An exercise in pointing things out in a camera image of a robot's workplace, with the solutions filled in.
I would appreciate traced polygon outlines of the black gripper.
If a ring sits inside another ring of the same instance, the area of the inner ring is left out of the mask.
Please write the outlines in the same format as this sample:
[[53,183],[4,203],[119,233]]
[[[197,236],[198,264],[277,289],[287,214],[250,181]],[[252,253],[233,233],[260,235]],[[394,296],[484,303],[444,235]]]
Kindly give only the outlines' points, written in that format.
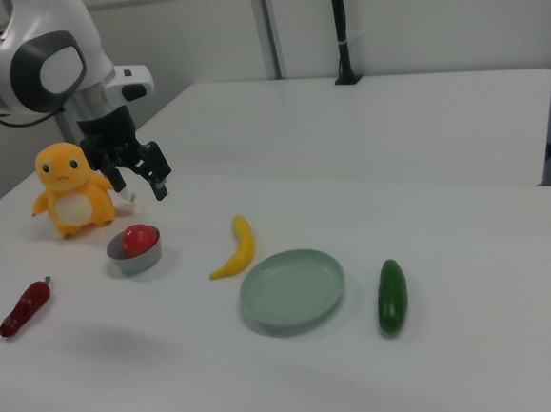
[[76,125],[83,132],[81,148],[91,168],[103,174],[123,200],[135,201],[118,167],[144,178],[156,200],[167,197],[166,180],[171,167],[156,142],[142,145],[136,139],[136,126],[128,107],[118,107],[101,118],[80,120]]

